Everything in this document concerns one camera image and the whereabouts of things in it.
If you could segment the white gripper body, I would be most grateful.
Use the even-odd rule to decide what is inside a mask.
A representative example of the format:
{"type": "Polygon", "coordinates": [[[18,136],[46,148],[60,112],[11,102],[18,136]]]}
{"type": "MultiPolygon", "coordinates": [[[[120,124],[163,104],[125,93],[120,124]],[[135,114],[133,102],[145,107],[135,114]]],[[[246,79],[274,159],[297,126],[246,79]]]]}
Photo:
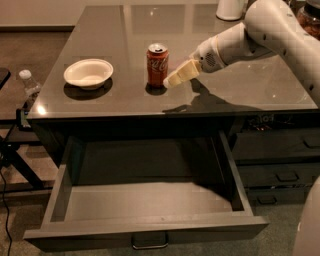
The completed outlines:
{"type": "Polygon", "coordinates": [[[213,73],[224,68],[224,62],[218,51],[218,37],[211,37],[202,42],[190,55],[200,63],[205,73],[213,73]]]}

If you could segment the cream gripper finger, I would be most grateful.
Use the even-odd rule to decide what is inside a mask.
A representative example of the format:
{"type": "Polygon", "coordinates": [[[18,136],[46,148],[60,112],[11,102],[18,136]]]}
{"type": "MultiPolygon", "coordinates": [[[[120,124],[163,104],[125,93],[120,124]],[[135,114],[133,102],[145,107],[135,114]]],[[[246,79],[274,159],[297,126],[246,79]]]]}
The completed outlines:
{"type": "Polygon", "coordinates": [[[183,82],[197,77],[201,71],[202,67],[198,60],[187,60],[164,79],[163,85],[166,88],[173,88],[183,82]]]}

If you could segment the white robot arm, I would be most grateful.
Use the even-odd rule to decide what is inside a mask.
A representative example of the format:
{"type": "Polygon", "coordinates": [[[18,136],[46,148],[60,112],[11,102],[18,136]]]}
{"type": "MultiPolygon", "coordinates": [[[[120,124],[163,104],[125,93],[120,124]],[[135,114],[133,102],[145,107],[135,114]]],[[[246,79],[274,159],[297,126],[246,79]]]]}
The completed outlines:
{"type": "MultiPolygon", "coordinates": [[[[189,59],[165,79],[171,88],[201,72],[213,73],[235,62],[275,53],[320,105],[320,42],[307,33],[282,0],[256,0],[244,21],[199,44],[189,59]]],[[[264,242],[259,254],[242,256],[320,256],[320,179],[307,195],[294,244],[284,252],[264,242]]]]}

